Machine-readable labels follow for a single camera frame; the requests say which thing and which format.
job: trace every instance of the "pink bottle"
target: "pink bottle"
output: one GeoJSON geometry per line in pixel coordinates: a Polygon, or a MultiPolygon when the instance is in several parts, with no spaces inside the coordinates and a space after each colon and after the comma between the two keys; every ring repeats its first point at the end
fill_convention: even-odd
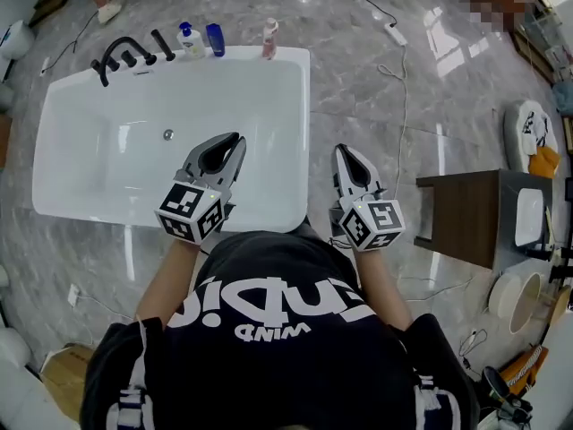
{"type": "Polygon", "coordinates": [[[262,56],[265,59],[272,59],[277,53],[276,35],[278,22],[275,19],[268,18],[265,28],[262,30],[262,56]]]}

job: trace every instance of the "gray tile floor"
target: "gray tile floor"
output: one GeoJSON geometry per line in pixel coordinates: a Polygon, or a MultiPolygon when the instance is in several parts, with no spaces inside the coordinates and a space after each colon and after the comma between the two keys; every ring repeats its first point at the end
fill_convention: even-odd
{"type": "MultiPolygon", "coordinates": [[[[70,284],[115,311],[133,314],[142,292],[166,252],[169,239],[152,228],[126,228],[38,215],[31,202],[34,145],[47,86],[89,67],[107,45],[131,35],[154,46],[150,32],[159,29],[176,46],[177,25],[198,27],[217,22],[228,45],[261,43],[261,28],[271,16],[280,24],[280,45],[306,47],[312,57],[311,166],[309,217],[328,237],[327,210],[335,198],[330,185],[330,153],[345,142],[373,161],[391,193],[396,187],[398,143],[404,91],[399,81],[381,75],[377,64],[399,72],[402,51],[384,32],[389,18],[355,0],[119,0],[123,11],[106,27],[94,21],[75,54],[64,55],[46,76],[38,72],[46,56],[55,58],[80,31],[95,8],[73,2],[43,24],[28,55],[16,64],[10,85],[17,93],[9,159],[0,186],[0,254],[12,285],[4,306],[10,322],[30,344],[35,366],[50,349],[65,342],[98,341],[112,321],[121,321],[91,300],[75,308],[66,303],[70,284]],[[133,246],[134,279],[129,278],[125,245],[133,246]]],[[[500,122],[505,104],[515,99],[539,101],[551,115],[560,154],[562,128],[551,91],[514,51],[506,34],[470,21],[458,0],[373,0],[396,15],[408,40],[408,124],[400,164],[398,199],[407,231],[386,253],[415,314],[433,312],[453,348],[472,328],[485,328],[488,339],[469,359],[475,370],[498,366],[528,341],[541,325],[531,322],[517,336],[484,313],[494,276],[477,266],[433,254],[413,245],[429,227],[431,196],[415,187],[417,176],[506,168],[500,122]]],[[[554,183],[553,220],[557,240],[565,236],[567,209],[561,163],[554,183]]],[[[531,260],[516,267],[526,275],[547,263],[531,260]]]]}

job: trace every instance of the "bottle cap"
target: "bottle cap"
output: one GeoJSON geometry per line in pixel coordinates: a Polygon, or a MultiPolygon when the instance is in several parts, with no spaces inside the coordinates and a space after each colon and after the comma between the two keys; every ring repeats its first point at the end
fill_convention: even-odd
{"type": "Polygon", "coordinates": [[[179,29],[183,32],[186,37],[191,35],[191,24],[189,22],[181,22],[179,24],[179,29]]]}

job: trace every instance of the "faucet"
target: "faucet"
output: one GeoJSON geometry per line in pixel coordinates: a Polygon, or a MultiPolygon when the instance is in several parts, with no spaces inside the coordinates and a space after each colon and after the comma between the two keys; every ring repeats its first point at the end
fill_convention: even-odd
{"type": "Polygon", "coordinates": [[[111,58],[114,49],[116,49],[119,45],[123,43],[128,43],[138,51],[145,59],[146,65],[154,65],[155,62],[158,60],[155,55],[152,55],[148,51],[146,51],[137,41],[132,39],[131,37],[120,37],[116,41],[114,41],[109,47],[107,47],[106,52],[101,57],[101,61],[99,61],[99,79],[101,80],[101,84],[106,88],[109,85],[109,81],[106,77],[106,65],[108,64],[108,60],[111,58]]]}

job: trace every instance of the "person's arm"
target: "person's arm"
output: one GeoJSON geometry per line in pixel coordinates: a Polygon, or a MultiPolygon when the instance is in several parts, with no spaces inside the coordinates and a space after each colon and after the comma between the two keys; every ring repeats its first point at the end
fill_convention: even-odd
{"type": "Polygon", "coordinates": [[[193,268],[199,247],[176,240],[161,263],[157,274],[145,290],[135,311],[140,319],[159,317],[167,325],[189,294],[193,268]]]}
{"type": "Polygon", "coordinates": [[[368,305],[384,323],[407,330],[413,322],[412,314],[386,268],[382,253],[377,250],[355,252],[355,260],[368,305]]]}

